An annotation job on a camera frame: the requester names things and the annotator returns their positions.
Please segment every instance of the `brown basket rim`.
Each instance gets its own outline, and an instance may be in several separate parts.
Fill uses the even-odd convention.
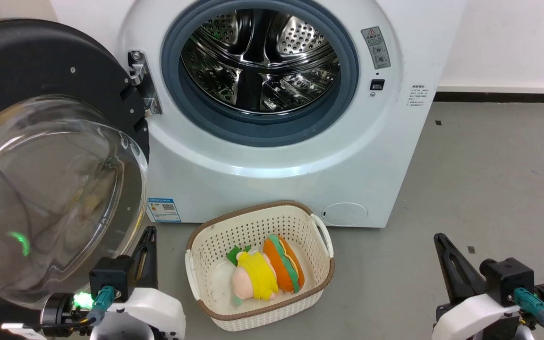
[[[219,223],[221,221],[229,220],[229,219],[231,219],[233,217],[237,217],[239,215],[244,215],[245,213],[252,213],[254,211],[259,211],[259,210],[268,209],[270,207],[277,207],[277,206],[294,206],[294,207],[298,207],[298,208],[302,209],[303,211],[308,213],[308,215],[313,214],[313,211],[311,209],[309,209],[309,207],[305,206],[304,204],[302,204],[300,202],[295,202],[295,201],[278,201],[278,202],[264,203],[264,204],[260,204],[260,205],[257,205],[257,206],[252,206],[252,207],[248,207],[248,208],[245,208],[245,209],[240,209],[240,210],[237,210],[237,211],[234,211],[234,212],[231,212],[231,213],[227,213],[226,215],[214,218],[213,220],[209,220],[209,221],[201,224],[201,226],[199,226],[199,228],[197,228],[192,233],[192,235],[190,235],[190,238],[188,239],[188,245],[186,246],[186,250],[191,250],[192,251],[192,243],[194,242],[196,236],[201,231],[205,230],[205,228],[207,228],[209,226],[212,226],[212,225],[214,225],[216,223]],[[318,286],[316,286],[315,288],[312,288],[311,290],[309,290],[308,292],[305,292],[304,294],[297,295],[297,296],[292,297],[292,298],[290,298],[288,300],[285,300],[285,301],[281,301],[280,303],[276,303],[276,304],[273,304],[271,306],[267,306],[267,307],[263,307],[263,308],[258,308],[258,309],[255,309],[255,310],[250,310],[249,312],[243,312],[243,313],[239,313],[239,314],[230,314],[230,315],[224,315],[223,314],[222,315],[222,314],[218,314],[218,313],[214,312],[213,310],[210,310],[209,307],[207,307],[205,305],[205,303],[203,302],[202,299],[199,299],[197,301],[197,303],[198,303],[199,307],[203,310],[203,312],[205,312],[205,314],[209,315],[210,318],[213,318],[213,319],[217,319],[217,320],[220,320],[220,321],[234,321],[234,320],[238,320],[238,319],[248,318],[250,316],[264,314],[264,313],[270,312],[272,310],[287,307],[290,304],[296,303],[296,302],[298,302],[300,300],[303,300],[303,299],[305,299],[307,297],[311,297],[312,295],[320,292],[321,290],[326,288],[326,286],[328,286],[329,282],[331,282],[331,280],[333,279],[334,273],[335,273],[335,258],[331,258],[329,260],[329,273],[328,273],[328,275],[326,275],[326,278],[324,279],[324,281],[322,281],[322,283],[319,284]]]

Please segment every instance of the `warning label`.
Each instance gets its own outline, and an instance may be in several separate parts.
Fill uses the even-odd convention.
[[[362,33],[362,36],[365,37],[366,45],[369,47],[369,52],[371,52],[371,58],[373,58],[375,69],[390,67],[389,53],[387,52],[387,46],[379,26],[365,28],[360,32]]]
[[[408,93],[407,106],[423,106],[429,97],[429,90],[425,85],[413,85]]]
[[[172,198],[149,198],[148,209],[155,222],[182,222]]]

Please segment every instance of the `gray floor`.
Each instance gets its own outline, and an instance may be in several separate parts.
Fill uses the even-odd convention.
[[[230,333],[199,310],[184,271],[194,228],[158,229],[160,289],[183,304],[188,339],[428,339],[448,301],[436,232],[475,267],[513,256],[544,282],[544,105],[434,104],[387,228],[331,228],[333,281],[314,307],[278,323]]]

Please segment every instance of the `white wall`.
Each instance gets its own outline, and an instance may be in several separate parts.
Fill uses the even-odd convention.
[[[544,93],[544,0],[469,0],[438,91]]]

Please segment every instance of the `laundry basket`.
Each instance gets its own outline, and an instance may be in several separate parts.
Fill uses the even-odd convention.
[[[299,293],[279,291],[272,301],[246,299],[233,303],[231,276],[236,268],[227,258],[235,246],[262,250],[270,234],[285,238],[304,270]],[[202,224],[186,250],[186,273],[201,309],[222,329],[243,331],[273,323],[311,307],[333,278],[335,259],[329,232],[305,205],[283,201],[262,204]]]

